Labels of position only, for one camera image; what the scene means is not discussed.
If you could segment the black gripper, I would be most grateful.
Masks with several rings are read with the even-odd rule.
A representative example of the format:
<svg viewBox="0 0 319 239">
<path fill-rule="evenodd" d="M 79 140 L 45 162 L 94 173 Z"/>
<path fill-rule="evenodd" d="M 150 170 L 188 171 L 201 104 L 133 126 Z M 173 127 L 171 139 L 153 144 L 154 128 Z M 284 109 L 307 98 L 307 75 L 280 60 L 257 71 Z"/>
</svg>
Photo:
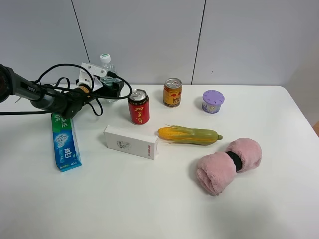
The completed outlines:
<svg viewBox="0 0 319 239">
<path fill-rule="evenodd" d="M 92 82 L 89 79 L 77 79 L 75 83 L 75 100 L 83 102 L 94 100 L 95 97 L 93 95 L 102 96 L 104 99 L 117 99 L 121 94 L 120 91 L 124 87 L 122 81 L 112 82 L 111 85 L 105 85 L 98 79 L 94 79 L 94 86 L 92 86 Z"/>
</svg>

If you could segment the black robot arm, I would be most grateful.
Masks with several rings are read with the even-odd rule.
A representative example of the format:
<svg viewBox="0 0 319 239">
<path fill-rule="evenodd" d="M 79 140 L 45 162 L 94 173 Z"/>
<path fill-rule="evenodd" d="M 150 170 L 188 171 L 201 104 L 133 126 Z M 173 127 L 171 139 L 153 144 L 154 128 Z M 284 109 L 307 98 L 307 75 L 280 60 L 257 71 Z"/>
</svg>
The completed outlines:
<svg viewBox="0 0 319 239">
<path fill-rule="evenodd" d="M 70 87 L 68 78 L 65 78 L 66 87 L 59 85 L 62 78 L 59 78 L 55 85 L 41 83 L 47 73 L 62 66 L 65 64 L 54 65 L 43 72 L 36 81 L 29 81 L 15 73 L 12 68 L 1 65 L 1 102 L 11 95 L 17 95 L 30 100 L 31 104 L 37 108 L 36 111 L 28 111 L 29 115 L 56 113 L 66 119 L 71 119 L 84 105 L 89 105 L 93 100 L 123 99 L 120 93 L 128 82 L 116 73 L 92 64 L 74 65 L 75 68 L 80 69 L 75 89 Z"/>
</svg>

